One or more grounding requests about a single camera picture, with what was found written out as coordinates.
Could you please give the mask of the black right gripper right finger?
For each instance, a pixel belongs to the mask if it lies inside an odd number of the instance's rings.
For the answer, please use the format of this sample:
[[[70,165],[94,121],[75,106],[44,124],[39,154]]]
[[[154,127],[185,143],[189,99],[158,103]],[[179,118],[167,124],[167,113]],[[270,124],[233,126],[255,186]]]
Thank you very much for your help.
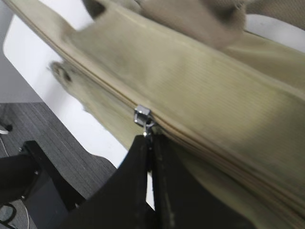
[[[152,181],[160,229],[255,228],[194,178],[163,135],[152,139]]]

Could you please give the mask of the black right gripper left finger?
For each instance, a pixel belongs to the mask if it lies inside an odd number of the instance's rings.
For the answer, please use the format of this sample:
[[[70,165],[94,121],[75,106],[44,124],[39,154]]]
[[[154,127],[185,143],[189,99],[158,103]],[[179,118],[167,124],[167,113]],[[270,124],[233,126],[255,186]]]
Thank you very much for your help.
[[[153,229],[155,212],[146,202],[147,144],[134,138],[125,159],[92,197],[74,210],[61,229]]]

